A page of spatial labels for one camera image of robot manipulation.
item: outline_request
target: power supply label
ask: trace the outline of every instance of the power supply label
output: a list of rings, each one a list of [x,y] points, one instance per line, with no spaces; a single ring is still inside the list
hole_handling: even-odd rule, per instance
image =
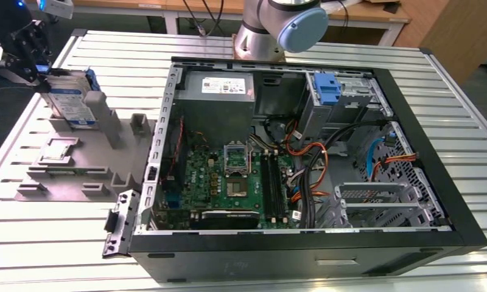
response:
[[[246,79],[207,77],[202,80],[202,93],[246,94]]]

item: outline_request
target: motherboard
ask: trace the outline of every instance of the motherboard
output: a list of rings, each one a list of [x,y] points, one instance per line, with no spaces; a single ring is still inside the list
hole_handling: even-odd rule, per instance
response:
[[[167,229],[196,229],[196,222],[207,215],[215,218],[235,215],[250,217],[258,224],[248,222],[247,226],[246,220],[214,219],[215,224],[223,221],[227,228],[238,228],[235,224],[256,229],[295,228],[287,216],[284,187],[291,166],[291,156],[278,153],[190,151],[184,187],[180,193],[167,193],[170,208],[158,213],[160,227],[166,224]]]

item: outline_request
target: metal slatted table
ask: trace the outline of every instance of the metal slatted table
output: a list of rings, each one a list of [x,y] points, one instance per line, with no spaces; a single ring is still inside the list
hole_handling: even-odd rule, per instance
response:
[[[231,58],[231,38],[88,31],[72,36],[55,66],[97,74],[108,104],[127,118],[159,117],[172,55]],[[421,125],[487,236],[487,122],[434,56],[418,49],[318,44],[288,62],[391,70]],[[103,260],[112,203],[16,202],[16,187],[51,136],[51,110],[39,95],[0,149],[0,291],[146,288],[224,291],[487,291],[487,248],[447,257],[399,277],[168,285],[134,259]]]

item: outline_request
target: case latch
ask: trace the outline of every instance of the case latch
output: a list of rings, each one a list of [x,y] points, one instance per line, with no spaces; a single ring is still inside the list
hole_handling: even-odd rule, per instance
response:
[[[128,190],[119,194],[115,209],[109,210],[104,229],[108,232],[104,243],[103,258],[131,257],[128,254],[130,241],[136,225],[136,212],[140,193]]]

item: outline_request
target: gray floor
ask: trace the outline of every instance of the gray floor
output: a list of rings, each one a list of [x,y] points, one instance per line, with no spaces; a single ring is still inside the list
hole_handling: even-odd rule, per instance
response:
[[[44,19],[44,15],[33,13],[36,19]],[[212,21],[208,19],[203,23],[206,30],[210,31]],[[230,36],[238,32],[239,22],[222,21],[224,35]],[[182,34],[195,35],[198,32],[190,27],[186,19],[179,22]],[[73,19],[60,19],[59,23],[51,25],[51,45],[53,50],[53,60],[67,43],[71,32],[76,28],[91,30],[109,30],[117,32],[154,32],[166,33],[164,20],[162,18],[146,18],[143,16],[125,15],[92,15],[76,13]],[[215,30],[214,36],[222,36],[222,32]],[[9,133],[16,120],[27,106],[33,95],[28,88],[17,88],[19,85],[12,84],[0,78],[0,146],[7,134]],[[487,73],[485,69],[477,70],[471,79],[463,86],[467,96],[470,96],[475,106],[487,118]]]

